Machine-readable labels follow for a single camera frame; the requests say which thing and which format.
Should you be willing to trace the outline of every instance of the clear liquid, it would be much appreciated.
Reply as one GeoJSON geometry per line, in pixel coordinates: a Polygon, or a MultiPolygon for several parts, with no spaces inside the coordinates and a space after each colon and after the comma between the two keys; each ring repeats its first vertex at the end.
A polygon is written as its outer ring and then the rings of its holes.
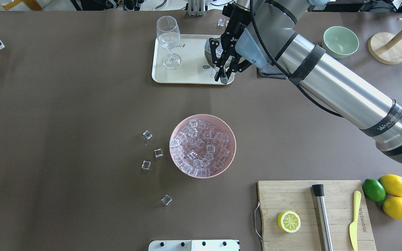
{"type": "Polygon", "coordinates": [[[159,44],[164,49],[173,49],[178,46],[179,41],[181,39],[181,35],[177,32],[167,32],[159,35],[158,41],[159,44]]]}

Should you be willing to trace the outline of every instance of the robotic arm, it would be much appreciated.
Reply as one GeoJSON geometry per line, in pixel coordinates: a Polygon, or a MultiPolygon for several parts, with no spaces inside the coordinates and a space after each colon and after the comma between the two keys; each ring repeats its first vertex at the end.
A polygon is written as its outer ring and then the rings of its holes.
{"type": "MultiPolygon", "coordinates": [[[[225,6],[223,15],[230,20],[220,38],[221,57],[212,53],[215,80],[225,84],[230,76],[251,64],[258,68],[268,62],[276,65],[296,87],[326,103],[372,137],[382,153],[402,163],[402,105],[293,30],[310,4],[326,2],[238,0],[225,6]],[[226,69],[228,59],[231,62],[226,69]]],[[[209,44],[215,51],[219,41],[211,38],[209,44]]]]}

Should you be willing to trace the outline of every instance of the cutting board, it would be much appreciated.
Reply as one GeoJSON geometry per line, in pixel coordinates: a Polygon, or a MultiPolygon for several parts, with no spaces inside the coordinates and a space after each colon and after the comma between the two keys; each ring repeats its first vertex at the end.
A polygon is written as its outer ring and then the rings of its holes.
{"type": "MultiPolygon", "coordinates": [[[[316,218],[311,185],[323,184],[328,221],[335,251],[352,251],[348,225],[353,221],[353,192],[361,181],[259,181],[258,193],[263,228],[263,251],[322,251],[320,222],[316,218]],[[300,229],[287,233],[277,224],[284,210],[300,216],[300,229]]],[[[365,197],[358,218],[358,251],[376,251],[365,197]]]]}

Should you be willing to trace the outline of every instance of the yellow knife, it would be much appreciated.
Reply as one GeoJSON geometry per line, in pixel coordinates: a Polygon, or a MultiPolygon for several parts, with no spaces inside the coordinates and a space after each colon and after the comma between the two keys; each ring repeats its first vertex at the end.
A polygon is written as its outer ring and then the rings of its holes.
{"type": "Polygon", "coordinates": [[[350,241],[353,250],[358,251],[358,214],[361,205],[361,192],[355,191],[353,194],[353,222],[350,223],[350,241]]]}

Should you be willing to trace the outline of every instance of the mint green ceramic bowl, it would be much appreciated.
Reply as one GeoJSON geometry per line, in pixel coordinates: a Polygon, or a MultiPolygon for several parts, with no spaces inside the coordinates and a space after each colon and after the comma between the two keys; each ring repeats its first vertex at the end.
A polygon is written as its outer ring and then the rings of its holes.
{"type": "Polygon", "coordinates": [[[335,59],[342,59],[359,48],[358,37],[346,27],[332,26],[323,34],[322,48],[335,59]]]}

